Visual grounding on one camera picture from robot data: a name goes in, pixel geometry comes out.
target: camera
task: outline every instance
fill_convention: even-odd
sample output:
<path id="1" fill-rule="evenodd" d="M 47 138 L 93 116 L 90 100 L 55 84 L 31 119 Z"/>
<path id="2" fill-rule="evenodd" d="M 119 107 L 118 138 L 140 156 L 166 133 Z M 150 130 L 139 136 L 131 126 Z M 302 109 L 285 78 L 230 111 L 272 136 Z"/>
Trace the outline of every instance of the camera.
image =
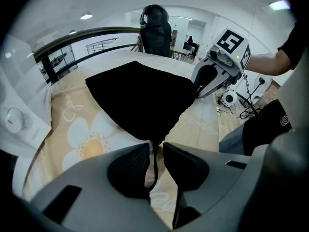
<path id="1" fill-rule="evenodd" d="M 213 45 L 210 49 L 209 49 L 210 55 L 212 58 L 217 59 L 219 54 L 220 54 L 220 50 L 218 47 L 216 47 L 215 45 Z"/>

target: white wall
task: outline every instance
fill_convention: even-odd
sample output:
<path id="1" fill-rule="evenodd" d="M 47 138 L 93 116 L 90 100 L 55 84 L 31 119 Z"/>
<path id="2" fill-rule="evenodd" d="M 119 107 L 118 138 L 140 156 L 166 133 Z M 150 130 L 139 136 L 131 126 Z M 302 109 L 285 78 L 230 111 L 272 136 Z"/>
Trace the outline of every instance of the white wall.
<path id="1" fill-rule="evenodd" d="M 174 25 L 175 24 L 177 25 L 178 32 L 177 32 L 176 43 L 175 43 L 174 48 L 176 49 L 176 51 L 181 51 L 183 48 L 185 36 L 187 34 L 189 19 L 170 16 L 169 24 L 170 24 L 172 31 L 174 29 Z"/>

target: black sleeve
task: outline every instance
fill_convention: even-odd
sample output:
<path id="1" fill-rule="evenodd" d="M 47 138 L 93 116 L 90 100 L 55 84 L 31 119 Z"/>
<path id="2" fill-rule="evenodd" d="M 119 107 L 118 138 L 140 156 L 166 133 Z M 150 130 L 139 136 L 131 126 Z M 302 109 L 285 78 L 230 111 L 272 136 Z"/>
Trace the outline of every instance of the black sleeve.
<path id="1" fill-rule="evenodd" d="M 296 22 L 288 40 L 278 48 L 278 51 L 284 51 L 289 57 L 292 64 L 292 70 L 298 64 L 301 56 L 303 55 L 303 51 L 307 43 L 306 41 L 308 40 L 307 36 L 308 32 L 305 30 L 305 27 L 299 22 Z"/>

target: person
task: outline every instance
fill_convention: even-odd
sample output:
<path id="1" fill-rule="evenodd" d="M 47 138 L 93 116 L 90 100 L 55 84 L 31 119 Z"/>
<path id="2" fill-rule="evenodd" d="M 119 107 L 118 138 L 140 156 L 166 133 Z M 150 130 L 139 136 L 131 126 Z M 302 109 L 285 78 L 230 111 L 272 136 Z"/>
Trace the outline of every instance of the person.
<path id="1" fill-rule="evenodd" d="M 192 45 L 192 43 L 193 43 L 192 36 L 189 36 L 189 39 L 187 40 L 187 44 Z"/>
<path id="2" fill-rule="evenodd" d="M 293 70 L 307 45 L 306 34 L 305 27 L 295 23 L 288 40 L 274 56 L 251 55 L 246 70 L 264 75 L 281 75 Z M 271 143 L 275 137 L 290 129 L 291 124 L 283 107 L 278 100 L 274 100 L 226 135 L 219 143 L 219 152 L 250 156 L 257 146 Z"/>

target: black fabric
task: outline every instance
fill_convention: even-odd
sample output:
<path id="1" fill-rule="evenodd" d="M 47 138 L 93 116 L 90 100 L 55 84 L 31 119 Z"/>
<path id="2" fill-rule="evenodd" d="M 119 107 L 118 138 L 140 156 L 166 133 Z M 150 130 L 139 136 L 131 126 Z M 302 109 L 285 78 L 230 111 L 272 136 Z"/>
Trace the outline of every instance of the black fabric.
<path id="1" fill-rule="evenodd" d="M 191 80 L 137 61 L 89 77 L 86 84 L 115 123 L 155 143 L 165 139 L 196 97 Z"/>
<path id="2" fill-rule="evenodd" d="M 111 185 L 126 197 L 149 199 L 149 190 L 144 186 L 150 163 L 149 144 L 132 147 L 136 149 L 117 158 L 109 165 L 107 177 Z"/>
<path id="3" fill-rule="evenodd" d="M 173 144 L 163 144 L 164 165 L 182 191 L 198 189 L 209 174 L 208 164 L 201 158 Z"/>
<path id="4" fill-rule="evenodd" d="M 291 123 L 278 100 L 267 104 L 258 115 L 245 122 L 242 138 L 244 154 L 251 156 L 253 150 L 269 144 L 278 135 L 291 129 Z"/>
<path id="5" fill-rule="evenodd" d="M 286 53 L 289 57 L 293 70 L 300 61 L 305 46 L 308 44 L 308 29 L 302 24 L 296 22 L 293 30 L 291 31 L 288 40 L 283 46 L 278 48 Z"/>

